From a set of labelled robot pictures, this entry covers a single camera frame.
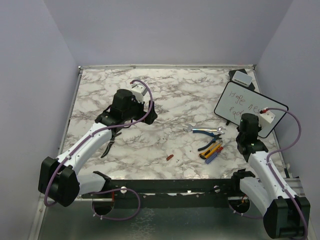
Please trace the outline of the red marker cap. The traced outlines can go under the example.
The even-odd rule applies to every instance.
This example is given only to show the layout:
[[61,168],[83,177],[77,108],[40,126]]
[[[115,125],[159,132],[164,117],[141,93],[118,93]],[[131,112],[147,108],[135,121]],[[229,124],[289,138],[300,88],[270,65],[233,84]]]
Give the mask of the red marker cap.
[[169,161],[173,156],[174,156],[173,154],[169,155],[169,156],[166,158],[166,161]]

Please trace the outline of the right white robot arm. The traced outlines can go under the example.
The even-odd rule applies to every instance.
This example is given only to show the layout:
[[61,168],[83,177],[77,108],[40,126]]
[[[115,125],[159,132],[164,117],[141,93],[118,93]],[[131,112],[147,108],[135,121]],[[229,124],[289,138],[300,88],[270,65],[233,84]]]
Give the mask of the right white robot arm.
[[272,111],[272,107],[267,107],[259,115],[244,113],[241,116],[237,127],[237,149],[255,172],[235,172],[229,189],[236,196],[243,193],[248,196],[260,211],[270,238],[305,240],[308,237],[310,202],[289,186],[271,159],[273,153],[258,139],[262,129],[260,120],[272,122],[275,118]]

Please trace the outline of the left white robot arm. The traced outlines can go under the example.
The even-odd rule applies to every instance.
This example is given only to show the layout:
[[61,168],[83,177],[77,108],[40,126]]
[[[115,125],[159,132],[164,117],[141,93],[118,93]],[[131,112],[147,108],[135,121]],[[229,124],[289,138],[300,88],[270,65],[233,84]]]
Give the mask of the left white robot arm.
[[151,125],[155,121],[158,116],[153,100],[149,101],[148,110],[144,110],[144,96],[148,91],[142,84],[135,84],[130,90],[117,90],[112,104],[98,115],[81,139],[56,158],[46,157],[42,161],[38,191],[64,207],[78,196],[92,192],[106,197],[111,190],[106,175],[99,171],[86,175],[79,172],[102,145],[128,127],[127,122]]

